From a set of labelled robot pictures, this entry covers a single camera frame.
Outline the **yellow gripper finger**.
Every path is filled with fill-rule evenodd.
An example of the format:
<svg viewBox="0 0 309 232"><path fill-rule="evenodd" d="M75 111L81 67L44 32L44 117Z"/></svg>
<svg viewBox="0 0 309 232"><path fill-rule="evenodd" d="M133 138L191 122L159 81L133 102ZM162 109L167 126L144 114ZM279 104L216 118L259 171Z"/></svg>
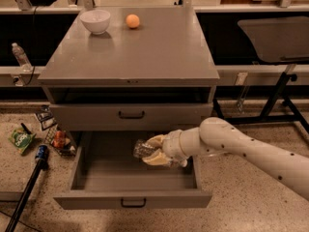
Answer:
<svg viewBox="0 0 309 232"><path fill-rule="evenodd" d="M161 148L165 139L165 134L156 135L146 141L146 143L154 148Z"/></svg>
<svg viewBox="0 0 309 232"><path fill-rule="evenodd" d="M148 165L159 166L159 165L168 165L171 160L166 156L166 154L162 150L158 149L150 156L143 157L142 161Z"/></svg>

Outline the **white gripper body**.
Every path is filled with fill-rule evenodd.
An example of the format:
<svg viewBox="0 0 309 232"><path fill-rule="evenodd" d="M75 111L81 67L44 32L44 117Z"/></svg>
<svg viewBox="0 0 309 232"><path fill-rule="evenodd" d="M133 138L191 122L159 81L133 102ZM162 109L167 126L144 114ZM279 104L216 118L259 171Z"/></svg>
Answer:
<svg viewBox="0 0 309 232"><path fill-rule="evenodd" d="M181 130L169 132L163 139L162 151L168 159L168 165L171 167L186 167L188 156L181 147Z"/></svg>

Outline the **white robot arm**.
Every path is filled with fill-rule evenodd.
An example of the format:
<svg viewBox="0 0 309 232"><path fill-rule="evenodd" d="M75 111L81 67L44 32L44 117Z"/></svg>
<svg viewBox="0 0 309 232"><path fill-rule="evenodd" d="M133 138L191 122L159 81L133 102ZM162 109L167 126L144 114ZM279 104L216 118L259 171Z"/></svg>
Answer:
<svg viewBox="0 0 309 232"><path fill-rule="evenodd" d="M173 130L146 141L154 149L142 161L148 165L187 165L190 157L226 152L249 161L301 197L309 200L309 159L242 133L216 117L199 127Z"/></svg>

